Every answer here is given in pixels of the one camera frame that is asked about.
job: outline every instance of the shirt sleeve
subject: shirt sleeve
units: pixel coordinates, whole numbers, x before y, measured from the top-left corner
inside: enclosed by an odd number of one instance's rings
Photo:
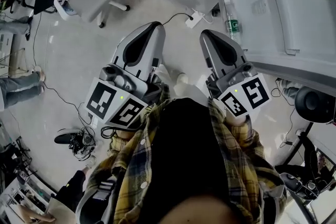
[[[231,131],[241,150],[249,157],[255,168],[261,193],[265,201],[264,205],[269,205],[270,199],[274,201],[275,220],[277,220],[286,205],[286,189],[280,175],[265,160],[264,147],[260,142],[258,132],[252,129],[250,117],[247,117],[246,122],[242,126],[231,126],[226,121],[224,121],[224,124]],[[267,206],[262,207],[265,215],[267,213],[267,210],[265,210]]]

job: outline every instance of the person's arm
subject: person's arm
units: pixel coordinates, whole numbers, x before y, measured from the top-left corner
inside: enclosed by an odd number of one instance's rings
[[[241,150],[249,157],[264,193],[264,223],[275,222],[286,205],[286,189],[280,175],[265,160],[259,134],[252,129],[250,117],[235,119],[228,111],[224,124],[231,131]]]
[[[25,206],[17,205],[17,207],[19,208],[20,214],[25,223],[33,223],[31,218],[39,219],[45,222],[53,222],[54,220],[56,220],[53,216],[42,216],[38,214],[37,212],[32,211]]]

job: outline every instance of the black speaker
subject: black speaker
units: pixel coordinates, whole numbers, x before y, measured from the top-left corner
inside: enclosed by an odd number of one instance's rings
[[[302,87],[295,97],[298,114],[307,121],[328,123],[335,120],[336,98],[326,93]]]

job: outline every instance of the gray pants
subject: gray pants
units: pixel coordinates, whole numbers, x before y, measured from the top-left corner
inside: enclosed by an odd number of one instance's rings
[[[25,16],[12,22],[0,20],[0,30],[7,31],[13,34],[24,35],[30,30],[30,25],[27,24],[29,17]]]
[[[39,82],[40,76],[38,72],[17,79],[0,78],[0,88],[2,91],[2,96],[4,98],[5,108],[14,105],[17,102],[26,101],[30,98],[40,95],[41,86],[38,86]],[[14,92],[25,87],[31,88],[23,91]]]

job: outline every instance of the shirt button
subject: shirt button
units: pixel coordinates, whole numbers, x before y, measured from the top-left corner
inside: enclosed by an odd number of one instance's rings
[[[144,189],[145,187],[147,187],[148,183],[145,181],[144,183],[141,184],[140,188]]]

